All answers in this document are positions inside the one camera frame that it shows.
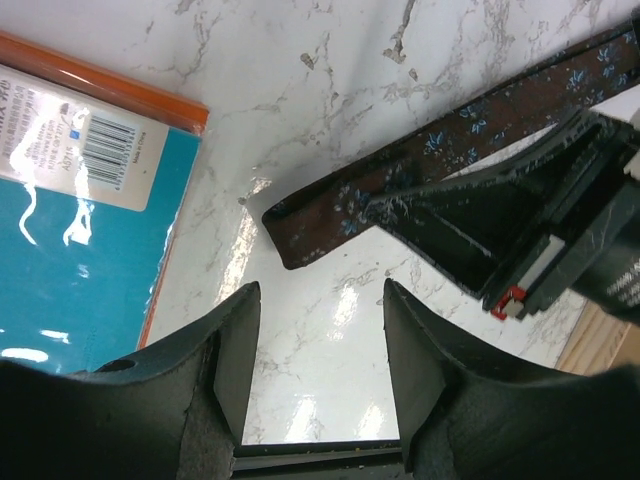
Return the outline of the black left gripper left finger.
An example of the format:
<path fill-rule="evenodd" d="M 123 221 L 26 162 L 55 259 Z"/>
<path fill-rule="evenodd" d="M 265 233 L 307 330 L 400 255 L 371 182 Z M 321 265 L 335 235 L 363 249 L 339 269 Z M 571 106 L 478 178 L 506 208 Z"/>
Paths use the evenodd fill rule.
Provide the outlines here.
<path fill-rule="evenodd" d="M 1 363 L 5 479 L 228 479 L 247 414 L 257 283 L 93 372 Z"/>

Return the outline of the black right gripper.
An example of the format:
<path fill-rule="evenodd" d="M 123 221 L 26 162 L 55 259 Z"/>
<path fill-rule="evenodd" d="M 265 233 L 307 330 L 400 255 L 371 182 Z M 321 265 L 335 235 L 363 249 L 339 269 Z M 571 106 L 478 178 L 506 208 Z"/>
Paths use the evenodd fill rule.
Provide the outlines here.
<path fill-rule="evenodd" d="M 639 19 L 570 47 L 486 99 L 497 150 L 367 216 L 499 318 L 572 289 L 639 315 L 639 125 L 596 110 L 639 83 Z M 485 199 L 470 199 L 485 192 Z"/>

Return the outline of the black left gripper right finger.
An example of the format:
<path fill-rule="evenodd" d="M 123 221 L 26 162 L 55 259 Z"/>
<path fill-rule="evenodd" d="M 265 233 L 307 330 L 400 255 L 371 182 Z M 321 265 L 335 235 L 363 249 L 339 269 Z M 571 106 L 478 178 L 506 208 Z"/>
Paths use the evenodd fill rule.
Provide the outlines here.
<path fill-rule="evenodd" d="M 635 479 L 639 370 L 593 376 L 504 352 L 387 280 L 384 333 L 416 479 Z"/>

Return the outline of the brown floral patterned tie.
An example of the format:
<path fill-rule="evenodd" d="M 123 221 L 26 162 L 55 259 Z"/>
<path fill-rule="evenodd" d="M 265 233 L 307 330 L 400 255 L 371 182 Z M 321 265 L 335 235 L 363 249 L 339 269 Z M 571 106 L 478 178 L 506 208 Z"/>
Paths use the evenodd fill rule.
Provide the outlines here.
<path fill-rule="evenodd" d="M 288 270 L 305 267 L 370 224 L 372 197 L 439 181 L 639 81 L 639 36 L 606 30 L 292 193 L 262 223 Z"/>

